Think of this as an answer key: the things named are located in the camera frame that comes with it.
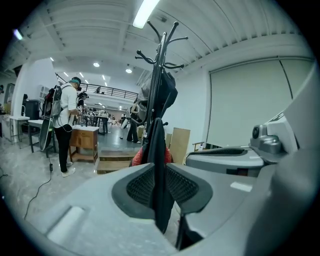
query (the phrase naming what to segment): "white shirt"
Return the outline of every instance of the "white shirt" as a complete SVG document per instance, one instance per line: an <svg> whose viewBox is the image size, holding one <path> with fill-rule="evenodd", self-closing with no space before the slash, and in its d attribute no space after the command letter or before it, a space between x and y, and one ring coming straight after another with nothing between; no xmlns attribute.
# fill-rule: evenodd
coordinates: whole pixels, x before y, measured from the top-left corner
<svg viewBox="0 0 320 256"><path fill-rule="evenodd" d="M69 124L72 127L75 116L69 114L69 110L77 108L77 90L69 83L61 86L62 94L60 104L63 110L53 121L53 127L59 128Z"/></svg>

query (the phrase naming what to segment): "backpack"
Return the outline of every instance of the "backpack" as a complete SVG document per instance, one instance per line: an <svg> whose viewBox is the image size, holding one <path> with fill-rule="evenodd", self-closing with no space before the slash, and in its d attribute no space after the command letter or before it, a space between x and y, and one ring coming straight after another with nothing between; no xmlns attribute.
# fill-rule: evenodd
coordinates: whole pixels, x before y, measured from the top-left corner
<svg viewBox="0 0 320 256"><path fill-rule="evenodd" d="M44 97L44 103L42 104L42 119L50 119L60 115L61 111L63 110L60 104L62 90L69 86L71 85L61 88L60 85L56 85L54 88L49 90L48 94Z"/></svg>

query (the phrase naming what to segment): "black coat rack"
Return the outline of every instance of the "black coat rack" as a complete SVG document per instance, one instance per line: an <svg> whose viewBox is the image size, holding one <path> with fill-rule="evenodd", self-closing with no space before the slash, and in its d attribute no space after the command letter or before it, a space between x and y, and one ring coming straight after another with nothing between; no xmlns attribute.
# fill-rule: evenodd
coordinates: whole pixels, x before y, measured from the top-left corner
<svg viewBox="0 0 320 256"><path fill-rule="evenodd" d="M149 20L146 23L149 24L150 27L154 30L160 44L157 47L156 56L154 60L150 57L146 57L141 52L141 50L136 51L136 53L140 56L135 56L135 59L144 59L147 63L153 65L153 71L152 71L151 85L150 85L150 90L149 90L149 95L147 100L145 118L142 122L138 122L132 118L130 118L130 120L131 122L134 122L137 126L144 125L146 123L146 130L148 130L148 127L153 122L153 120L157 117L162 117L164 114L164 111L160 112L159 108L156 107L156 103L158 102L157 101L158 96L161 93L161 91L159 91L159 88L161 83L161 74L163 70L165 68L170 70L182 69L185 66L184 64L176 65L171 62L166 62L166 53L167 53L168 45L175 41L187 40L188 37L186 36L186 37L171 39L177 26L179 25L178 22L175 22L173 24L173 27L170 31L169 36L167 36L167 32L164 32L162 37L160 36L157 29L151 24Z"/></svg>

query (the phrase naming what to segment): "ceiling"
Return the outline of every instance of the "ceiling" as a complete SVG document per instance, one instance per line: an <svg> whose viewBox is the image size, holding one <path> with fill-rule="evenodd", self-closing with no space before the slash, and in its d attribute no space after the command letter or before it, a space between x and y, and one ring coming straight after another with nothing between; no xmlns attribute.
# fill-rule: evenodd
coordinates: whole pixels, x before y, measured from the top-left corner
<svg viewBox="0 0 320 256"><path fill-rule="evenodd" d="M22 24L23 40L13 39L1 63L2 71L28 60L52 57L58 72L88 72L126 77L134 67L137 83L152 65L136 60L137 50L154 58L154 31L132 26L141 0L45 0ZM150 16L159 32L188 40L172 43L166 61L192 65L201 58L243 41L300 31L273 0L160 0ZM93 62L102 64L95 69Z"/></svg>

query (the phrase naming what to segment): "wooden cabinet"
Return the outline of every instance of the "wooden cabinet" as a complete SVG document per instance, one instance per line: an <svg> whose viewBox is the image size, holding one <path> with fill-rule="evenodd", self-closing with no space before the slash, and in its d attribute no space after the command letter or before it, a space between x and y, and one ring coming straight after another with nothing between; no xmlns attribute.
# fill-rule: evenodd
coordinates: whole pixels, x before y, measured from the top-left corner
<svg viewBox="0 0 320 256"><path fill-rule="evenodd" d="M71 152L71 147L75 147L76 150ZM92 150L92 154L80 154L79 149ZM69 155L72 162L77 160L86 160L93 161L93 163L95 163L98 158L98 129L74 129L70 139Z"/></svg>

